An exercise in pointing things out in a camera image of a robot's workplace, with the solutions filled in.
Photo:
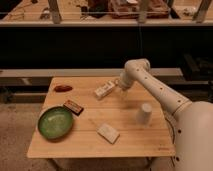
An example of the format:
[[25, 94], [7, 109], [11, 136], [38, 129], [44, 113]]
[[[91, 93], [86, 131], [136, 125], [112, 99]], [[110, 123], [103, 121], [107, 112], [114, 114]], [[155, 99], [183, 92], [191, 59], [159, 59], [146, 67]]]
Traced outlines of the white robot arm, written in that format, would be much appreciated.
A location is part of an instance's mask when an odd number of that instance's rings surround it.
[[191, 101], [150, 73], [147, 59], [128, 60], [119, 87], [140, 83], [177, 122], [175, 171], [213, 171], [213, 103]]

